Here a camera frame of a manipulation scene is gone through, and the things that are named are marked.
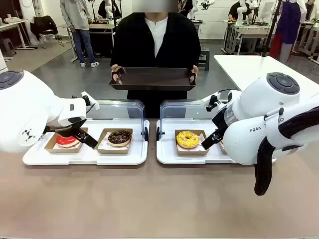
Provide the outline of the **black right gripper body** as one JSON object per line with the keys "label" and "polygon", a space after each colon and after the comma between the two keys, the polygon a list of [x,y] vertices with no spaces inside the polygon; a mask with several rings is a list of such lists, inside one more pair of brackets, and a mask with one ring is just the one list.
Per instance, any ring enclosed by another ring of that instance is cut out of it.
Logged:
{"label": "black right gripper body", "polygon": [[212,119],[218,130],[227,130],[227,128],[234,123],[234,113],[232,106],[223,107]]}

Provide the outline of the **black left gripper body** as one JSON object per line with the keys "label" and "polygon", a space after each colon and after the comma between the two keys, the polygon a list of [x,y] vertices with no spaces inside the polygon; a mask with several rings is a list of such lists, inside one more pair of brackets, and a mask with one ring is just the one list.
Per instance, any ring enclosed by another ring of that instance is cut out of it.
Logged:
{"label": "black left gripper body", "polygon": [[44,128],[43,133],[46,134],[48,132],[55,132],[55,130],[64,130],[64,129],[76,129],[81,128],[86,119],[81,119],[80,117],[74,117],[67,119],[63,122],[58,122],[58,118],[50,121]]}

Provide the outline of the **person's left hand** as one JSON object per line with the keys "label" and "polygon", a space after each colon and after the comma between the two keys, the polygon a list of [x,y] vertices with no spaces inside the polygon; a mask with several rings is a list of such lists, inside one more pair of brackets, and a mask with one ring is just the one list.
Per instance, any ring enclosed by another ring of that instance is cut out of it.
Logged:
{"label": "person's left hand", "polygon": [[198,75],[198,71],[199,71],[198,67],[196,65],[193,65],[193,69],[191,70],[191,75],[189,78],[191,85],[195,84],[195,81],[196,81],[197,75]]}

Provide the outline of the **person's right hand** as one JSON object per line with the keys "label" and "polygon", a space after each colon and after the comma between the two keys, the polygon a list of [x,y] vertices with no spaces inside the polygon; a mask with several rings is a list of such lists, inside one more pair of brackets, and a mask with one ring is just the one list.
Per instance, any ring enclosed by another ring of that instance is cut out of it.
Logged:
{"label": "person's right hand", "polygon": [[114,64],[111,66],[111,81],[112,83],[118,83],[122,84],[122,81],[120,80],[120,76],[122,73],[122,66],[119,66],[117,64]]}

